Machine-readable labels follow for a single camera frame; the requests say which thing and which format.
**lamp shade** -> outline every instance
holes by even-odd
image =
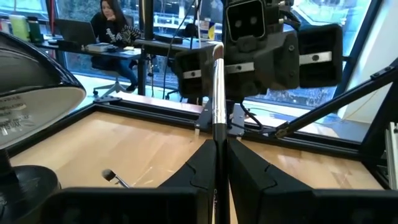
[[[49,127],[85,96],[81,83],[49,55],[0,32],[0,149]]]

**window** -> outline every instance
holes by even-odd
[[[138,0],[119,0],[124,15],[132,19],[138,27]],[[99,0],[56,0],[59,19],[72,19],[78,21],[90,21],[101,10]],[[65,53],[65,65],[73,73],[81,73],[92,77],[107,78],[103,71],[91,67],[91,56]]]
[[[190,0],[153,0],[155,1],[155,32],[173,34],[191,5]],[[351,50],[368,11],[371,0],[295,0],[292,12],[302,21],[302,27],[321,26],[337,23],[343,28],[344,56],[350,56]],[[221,40],[222,16],[221,0],[202,0],[202,13],[216,23],[216,39]],[[194,10],[188,13],[186,23],[193,21]],[[164,57],[157,57],[155,63],[155,85],[163,86]],[[172,72],[166,74],[166,86],[176,88],[177,78]],[[333,98],[336,86],[316,89],[297,89],[287,91],[269,91],[250,99],[274,103],[288,103],[297,106],[314,107]]]
[[[47,7],[45,0],[1,0],[0,17],[9,14],[18,14],[23,16],[34,16],[41,20],[48,20]]]

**laptop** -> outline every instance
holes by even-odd
[[[75,42],[79,45],[97,43],[93,27],[89,22],[56,19],[55,25],[59,28],[64,40]]]

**white wall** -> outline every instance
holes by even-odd
[[[349,89],[368,80],[370,75],[388,66],[398,57],[398,0],[383,1],[354,69],[353,77],[348,85]],[[339,110],[339,116],[348,117],[353,121],[371,123],[389,87],[390,85],[376,91],[370,100],[369,98],[374,93],[345,106]]]

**woman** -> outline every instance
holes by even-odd
[[[124,17],[118,0],[101,0],[101,12],[91,19],[95,36],[102,43],[113,44],[118,47],[132,45],[134,40],[141,36],[139,29],[133,27]],[[115,70],[120,76],[128,78],[131,85],[126,91],[133,92],[137,86],[137,77],[129,68],[130,61],[117,60],[106,57],[93,57],[92,63]]]

